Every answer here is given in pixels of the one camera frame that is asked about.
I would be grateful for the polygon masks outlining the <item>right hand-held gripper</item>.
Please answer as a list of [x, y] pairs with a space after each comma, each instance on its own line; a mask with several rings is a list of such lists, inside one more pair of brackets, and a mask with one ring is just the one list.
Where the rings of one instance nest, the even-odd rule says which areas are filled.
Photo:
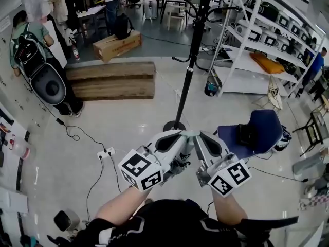
[[201, 187], [207, 185], [218, 195], [227, 197], [252, 178], [245, 161], [229, 153], [227, 145], [218, 136], [201, 131], [195, 136], [194, 145], [199, 159], [212, 164], [208, 168], [200, 166], [196, 172]]

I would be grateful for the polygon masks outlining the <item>mint green folding umbrella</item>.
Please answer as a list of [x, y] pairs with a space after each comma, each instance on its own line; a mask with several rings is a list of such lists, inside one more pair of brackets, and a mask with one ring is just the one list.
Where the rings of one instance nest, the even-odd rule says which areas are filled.
[[180, 135], [186, 137], [185, 145], [181, 151], [181, 154], [187, 156], [194, 148], [194, 139], [200, 135], [200, 130], [182, 130]]

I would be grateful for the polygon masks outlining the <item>black metal coat rack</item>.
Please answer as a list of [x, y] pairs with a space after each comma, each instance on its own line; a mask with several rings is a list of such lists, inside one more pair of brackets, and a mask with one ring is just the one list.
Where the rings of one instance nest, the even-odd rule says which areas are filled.
[[194, 26], [194, 31], [193, 31], [193, 36], [192, 36], [192, 42], [190, 46], [190, 53], [189, 56], [186, 60], [180, 60], [176, 57], [172, 57], [172, 60], [181, 62], [181, 63], [186, 63], [188, 62], [189, 65], [187, 67], [186, 75], [185, 75], [185, 80], [184, 84], [182, 87], [182, 92], [180, 96], [180, 101], [178, 104], [178, 110], [176, 114], [176, 118], [173, 121], [167, 122], [164, 127], [163, 131], [169, 131], [169, 130], [185, 130], [185, 126], [183, 123], [180, 122], [180, 119], [182, 117], [182, 113], [184, 110], [184, 106], [186, 103], [187, 95], [189, 92], [190, 84], [192, 81], [193, 73], [194, 73], [194, 68], [197, 67], [197, 58], [199, 54], [199, 48], [202, 42], [202, 37], [204, 33], [204, 27], [205, 23], [208, 20], [208, 16], [215, 12], [215, 11], [221, 11], [223, 10], [223, 7], [215, 8], [215, 9], [210, 9], [210, 0], [200, 0], [199, 7], [195, 7], [194, 4], [190, 0], [183, 0], [187, 4], [189, 4], [193, 10], [194, 14], [191, 14], [188, 10], [185, 11], [186, 14], [188, 14], [190, 17], [194, 18], [195, 20], [195, 26]]

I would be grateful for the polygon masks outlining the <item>person's left forearm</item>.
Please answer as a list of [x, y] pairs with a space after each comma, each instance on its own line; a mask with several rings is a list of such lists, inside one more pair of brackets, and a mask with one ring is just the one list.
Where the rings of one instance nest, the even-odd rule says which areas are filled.
[[135, 187], [129, 187], [101, 206], [95, 218], [106, 220], [115, 226], [121, 226], [133, 216], [151, 190], [139, 191]]

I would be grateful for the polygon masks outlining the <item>white metal shelving unit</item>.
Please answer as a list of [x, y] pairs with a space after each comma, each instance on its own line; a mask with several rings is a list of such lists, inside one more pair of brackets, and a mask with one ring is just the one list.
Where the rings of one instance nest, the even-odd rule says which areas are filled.
[[[315, 22], [307, 18], [292, 3], [292, 0], [230, 0], [229, 4], [231, 6], [234, 5], [236, 8], [227, 11], [223, 30], [218, 39], [216, 53], [219, 53], [221, 49], [224, 50], [228, 56], [226, 60], [231, 62], [231, 66], [224, 67], [222, 60], [218, 60], [217, 57], [213, 58], [210, 66], [210, 72], [216, 75], [222, 82], [221, 93], [266, 94], [269, 77], [273, 75], [278, 84], [280, 95], [288, 96], [290, 92], [286, 91], [282, 83], [284, 81], [290, 83], [291, 89], [294, 90], [302, 81], [301, 78], [297, 79], [287, 71], [281, 74], [268, 74], [250, 57], [250, 53], [258, 52], [271, 60], [281, 59], [245, 46], [261, 1], [272, 3], [308, 31], [309, 36], [312, 38], [312, 44], [316, 47], [315, 53], [312, 53], [314, 56], [321, 50], [324, 40], [329, 39], [329, 34], [326, 34]], [[308, 72], [311, 66], [310, 63], [303, 61], [299, 63], [297, 60], [284, 61], [291, 63], [297, 70], [301, 70], [304, 73]]]

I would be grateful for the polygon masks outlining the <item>black pouch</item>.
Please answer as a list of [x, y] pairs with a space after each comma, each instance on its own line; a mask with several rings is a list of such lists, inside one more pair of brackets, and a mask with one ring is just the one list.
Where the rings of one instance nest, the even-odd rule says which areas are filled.
[[254, 147], [257, 142], [258, 133], [256, 128], [250, 124], [239, 124], [236, 128], [236, 142], [241, 146]]

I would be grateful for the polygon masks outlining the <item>black mesh trash bin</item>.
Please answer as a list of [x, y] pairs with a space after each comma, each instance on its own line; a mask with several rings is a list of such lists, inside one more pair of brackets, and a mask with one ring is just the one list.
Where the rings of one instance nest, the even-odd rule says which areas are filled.
[[222, 88], [222, 82], [217, 76], [208, 76], [207, 82], [205, 85], [204, 93], [207, 96], [215, 96], [219, 93]]

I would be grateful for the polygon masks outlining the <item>person's black shirt torso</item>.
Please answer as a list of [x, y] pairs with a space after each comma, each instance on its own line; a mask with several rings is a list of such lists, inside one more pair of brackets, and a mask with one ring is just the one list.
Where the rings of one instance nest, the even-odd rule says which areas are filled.
[[72, 240], [48, 239], [58, 247], [274, 247], [270, 231], [298, 219], [242, 219], [226, 225], [191, 200], [165, 199], [143, 206], [123, 225], [96, 218]]

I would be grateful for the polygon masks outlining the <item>grey plastic chair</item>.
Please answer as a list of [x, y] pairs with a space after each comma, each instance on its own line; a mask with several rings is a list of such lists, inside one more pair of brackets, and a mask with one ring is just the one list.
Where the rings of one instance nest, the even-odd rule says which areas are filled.
[[292, 172], [293, 175], [299, 176], [310, 168], [325, 165], [327, 163], [329, 163], [329, 150], [322, 150], [306, 159], [294, 163], [292, 166]]

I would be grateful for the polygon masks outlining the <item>black backpack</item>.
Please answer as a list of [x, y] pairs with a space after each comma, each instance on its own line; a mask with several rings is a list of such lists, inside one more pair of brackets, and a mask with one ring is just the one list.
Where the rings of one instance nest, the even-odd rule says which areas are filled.
[[126, 14], [122, 13], [121, 15], [117, 16], [114, 23], [114, 35], [119, 40], [128, 38], [132, 30], [134, 30], [134, 27]]

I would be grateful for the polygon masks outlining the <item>small white fan heater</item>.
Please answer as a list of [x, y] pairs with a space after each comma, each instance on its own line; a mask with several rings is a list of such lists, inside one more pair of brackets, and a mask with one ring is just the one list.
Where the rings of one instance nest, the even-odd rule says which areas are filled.
[[53, 219], [60, 231], [73, 231], [80, 224], [80, 218], [71, 209], [60, 210]]

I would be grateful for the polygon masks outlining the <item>black white backpack rig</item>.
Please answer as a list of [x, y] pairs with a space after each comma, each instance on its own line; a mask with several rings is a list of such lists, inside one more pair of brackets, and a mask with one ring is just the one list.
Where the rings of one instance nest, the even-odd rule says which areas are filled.
[[14, 61], [34, 93], [50, 105], [63, 102], [66, 86], [46, 57], [44, 45], [29, 31], [23, 32], [12, 42]]

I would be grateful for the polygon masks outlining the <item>clear plastic bottle red label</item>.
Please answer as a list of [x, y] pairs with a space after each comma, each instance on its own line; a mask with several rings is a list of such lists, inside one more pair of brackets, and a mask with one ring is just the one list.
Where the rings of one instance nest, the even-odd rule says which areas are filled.
[[12, 135], [9, 141], [9, 149], [19, 158], [26, 160], [31, 153], [31, 146], [21, 137]]

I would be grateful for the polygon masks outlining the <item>cluttered white table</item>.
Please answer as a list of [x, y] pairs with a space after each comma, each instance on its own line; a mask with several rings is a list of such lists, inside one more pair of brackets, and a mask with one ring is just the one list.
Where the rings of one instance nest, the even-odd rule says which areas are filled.
[[23, 160], [3, 145], [3, 166], [0, 168], [0, 222], [13, 247], [22, 247], [24, 234], [22, 217], [29, 214], [29, 198], [22, 192]]

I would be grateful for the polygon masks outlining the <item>black frame side table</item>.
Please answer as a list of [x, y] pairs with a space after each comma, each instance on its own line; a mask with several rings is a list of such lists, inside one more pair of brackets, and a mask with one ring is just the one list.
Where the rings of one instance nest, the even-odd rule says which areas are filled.
[[309, 140], [309, 147], [300, 155], [300, 157], [312, 151], [318, 144], [324, 144], [325, 134], [322, 134], [321, 130], [326, 128], [326, 126], [325, 123], [320, 122], [321, 119], [323, 119], [323, 116], [320, 111], [311, 111], [310, 118], [306, 125], [292, 131], [292, 133], [295, 133], [305, 130]]

